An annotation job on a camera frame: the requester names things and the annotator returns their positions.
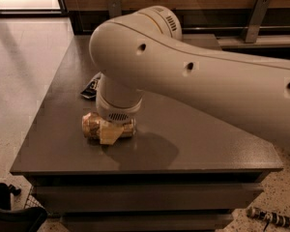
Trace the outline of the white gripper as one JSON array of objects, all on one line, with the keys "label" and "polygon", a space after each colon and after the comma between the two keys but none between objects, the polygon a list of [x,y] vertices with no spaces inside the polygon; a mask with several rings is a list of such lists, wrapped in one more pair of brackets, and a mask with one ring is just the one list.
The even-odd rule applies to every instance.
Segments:
[{"label": "white gripper", "polygon": [[118,107],[97,94],[96,109],[103,118],[100,122],[100,144],[113,145],[124,131],[124,127],[119,124],[125,124],[133,120],[140,106],[141,101],[128,107]]}]

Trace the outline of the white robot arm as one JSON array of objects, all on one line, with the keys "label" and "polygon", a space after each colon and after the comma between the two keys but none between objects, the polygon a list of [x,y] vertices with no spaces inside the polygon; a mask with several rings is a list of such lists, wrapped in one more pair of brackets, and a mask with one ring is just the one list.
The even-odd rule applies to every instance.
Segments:
[{"label": "white robot arm", "polygon": [[163,6],[102,23],[89,52],[106,121],[126,123],[152,92],[290,151],[290,60],[184,43],[178,18]]}]

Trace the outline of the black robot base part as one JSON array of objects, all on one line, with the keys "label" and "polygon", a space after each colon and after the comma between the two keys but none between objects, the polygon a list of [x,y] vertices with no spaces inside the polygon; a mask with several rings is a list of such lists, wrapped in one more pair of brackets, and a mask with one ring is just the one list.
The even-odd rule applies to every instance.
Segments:
[{"label": "black robot base part", "polygon": [[42,207],[13,210],[12,193],[20,191],[0,183],[0,232],[37,232],[47,219],[46,210]]}]

